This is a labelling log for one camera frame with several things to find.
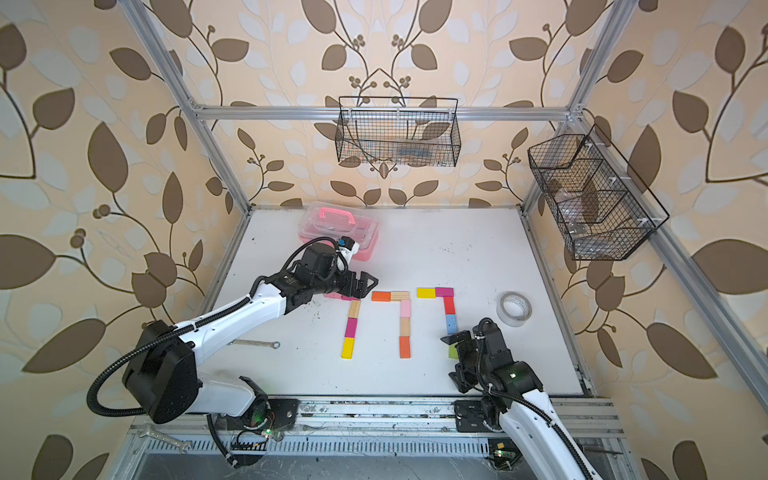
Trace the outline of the wooden block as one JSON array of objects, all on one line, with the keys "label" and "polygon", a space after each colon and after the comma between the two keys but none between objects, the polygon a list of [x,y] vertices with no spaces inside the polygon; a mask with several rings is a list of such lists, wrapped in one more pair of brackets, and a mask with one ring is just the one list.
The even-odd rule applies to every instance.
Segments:
[{"label": "wooden block", "polygon": [[409,337],[411,335],[411,319],[409,317],[400,318],[399,335],[401,337]]},{"label": "wooden block", "polygon": [[410,293],[408,291],[393,291],[390,293],[391,301],[409,301]]},{"label": "wooden block", "polygon": [[350,302],[348,317],[357,319],[359,317],[360,307],[361,307],[361,302],[359,300],[352,300]]}]

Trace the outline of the orange block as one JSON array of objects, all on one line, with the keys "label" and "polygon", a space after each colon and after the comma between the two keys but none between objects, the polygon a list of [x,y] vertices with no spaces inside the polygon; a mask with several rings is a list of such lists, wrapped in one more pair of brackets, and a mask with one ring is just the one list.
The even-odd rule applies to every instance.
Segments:
[{"label": "orange block", "polygon": [[375,291],[372,293],[372,301],[373,302],[391,302],[392,301],[391,293],[386,291]]}]

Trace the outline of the magenta block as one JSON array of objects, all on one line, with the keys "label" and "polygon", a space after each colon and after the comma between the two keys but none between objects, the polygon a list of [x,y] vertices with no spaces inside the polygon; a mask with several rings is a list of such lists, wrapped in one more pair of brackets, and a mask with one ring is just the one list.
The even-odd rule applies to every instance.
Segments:
[{"label": "magenta block", "polygon": [[454,297],[454,289],[451,287],[437,287],[435,289],[435,295],[438,298]]},{"label": "magenta block", "polygon": [[349,317],[347,319],[346,330],[345,330],[345,337],[346,338],[355,338],[356,329],[357,329],[357,322],[358,322],[358,320],[356,318],[353,318],[353,317]]}]

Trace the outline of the blue block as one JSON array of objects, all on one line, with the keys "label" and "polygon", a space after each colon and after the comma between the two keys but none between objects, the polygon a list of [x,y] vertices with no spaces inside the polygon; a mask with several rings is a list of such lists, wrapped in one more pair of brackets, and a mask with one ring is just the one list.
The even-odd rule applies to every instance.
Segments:
[{"label": "blue block", "polygon": [[448,335],[454,335],[458,332],[458,325],[457,325],[457,319],[455,314],[446,314],[445,322],[446,322],[446,333]]}]

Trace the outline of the red block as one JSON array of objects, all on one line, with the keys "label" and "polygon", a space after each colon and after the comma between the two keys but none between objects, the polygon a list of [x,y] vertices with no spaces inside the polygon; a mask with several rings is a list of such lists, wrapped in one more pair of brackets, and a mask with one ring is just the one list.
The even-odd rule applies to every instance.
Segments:
[{"label": "red block", "polygon": [[444,311],[446,315],[453,315],[453,316],[456,315],[456,308],[455,308],[453,297],[444,297],[443,304],[444,304]]}]

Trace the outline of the pink plastic toolbox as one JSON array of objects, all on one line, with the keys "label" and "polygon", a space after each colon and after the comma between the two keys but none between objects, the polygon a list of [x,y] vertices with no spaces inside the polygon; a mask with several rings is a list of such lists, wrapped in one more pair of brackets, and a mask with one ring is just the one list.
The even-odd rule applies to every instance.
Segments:
[{"label": "pink plastic toolbox", "polygon": [[322,202],[310,204],[298,225],[302,242],[317,237],[350,237],[359,246],[353,259],[368,261],[378,240],[379,219],[369,211]]}]

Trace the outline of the yellow block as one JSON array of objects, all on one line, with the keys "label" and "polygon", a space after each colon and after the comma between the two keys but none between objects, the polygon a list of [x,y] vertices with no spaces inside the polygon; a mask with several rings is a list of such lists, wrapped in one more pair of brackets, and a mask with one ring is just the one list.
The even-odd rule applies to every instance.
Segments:
[{"label": "yellow block", "polygon": [[351,359],[354,353],[355,339],[353,337],[345,337],[342,346],[341,358]]},{"label": "yellow block", "polygon": [[435,299],[437,297],[435,288],[418,288],[417,297],[419,299]]}]

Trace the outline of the red-orange block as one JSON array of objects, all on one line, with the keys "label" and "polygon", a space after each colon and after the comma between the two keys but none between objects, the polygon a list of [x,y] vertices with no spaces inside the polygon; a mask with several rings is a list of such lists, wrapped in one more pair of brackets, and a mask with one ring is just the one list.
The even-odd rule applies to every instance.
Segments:
[{"label": "red-orange block", "polygon": [[409,336],[399,337],[399,357],[401,359],[411,358],[411,343]]}]

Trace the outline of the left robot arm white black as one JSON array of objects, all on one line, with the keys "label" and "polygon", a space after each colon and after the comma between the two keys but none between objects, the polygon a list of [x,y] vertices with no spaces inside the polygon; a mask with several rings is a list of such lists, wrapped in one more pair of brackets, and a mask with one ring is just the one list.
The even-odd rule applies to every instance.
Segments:
[{"label": "left robot arm white black", "polygon": [[[251,378],[236,379],[199,373],[199,367],[217,351],[254,328],[289,314],[319,294],[339,293],[365,298],[378,284],[367,272],[350,270],[328,279],[281,271],[257,278],[239,300],[193,320],[170,327],[152,323],[136,347],[100,373],[86,394],[91,412],[103,417],[146,414],[156,424],[183,414],[248,415],[266,398]],[[115,373],[138,405],[116,409],[103,405],[99,391]]]}]

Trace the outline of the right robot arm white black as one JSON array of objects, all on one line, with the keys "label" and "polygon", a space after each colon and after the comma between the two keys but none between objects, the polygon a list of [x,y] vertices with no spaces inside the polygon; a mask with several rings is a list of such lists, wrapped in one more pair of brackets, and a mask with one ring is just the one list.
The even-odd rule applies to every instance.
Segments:
[{"label": "right robot arm white black", "polygon": [[449,373],[457,390],[480,395],[483,427],[505,434],[536,478],[601,477],[560,420],[541,380],[526,362],[513,358],[494,322],[484,319],[441,341],[457,352]]}]

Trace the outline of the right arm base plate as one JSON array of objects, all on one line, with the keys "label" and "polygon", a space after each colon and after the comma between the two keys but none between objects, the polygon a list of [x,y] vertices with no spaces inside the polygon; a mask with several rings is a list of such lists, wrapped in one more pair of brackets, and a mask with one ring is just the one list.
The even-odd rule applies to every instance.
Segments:
[{"label": "right arm base plate", "polygon": [[499,425],[499,410],[490,400],[456,400],[453,405],[458,432],[502,432]]}]

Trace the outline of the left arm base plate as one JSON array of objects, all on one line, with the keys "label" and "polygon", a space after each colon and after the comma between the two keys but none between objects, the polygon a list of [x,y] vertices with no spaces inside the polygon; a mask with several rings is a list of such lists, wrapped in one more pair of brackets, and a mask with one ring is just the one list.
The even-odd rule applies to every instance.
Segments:
[{"label": "left arm base plate", "polygon": [[298,418],[300,401],[296,398],[257,399],[248,415],[247,426],[258,430],[289,430]]}]

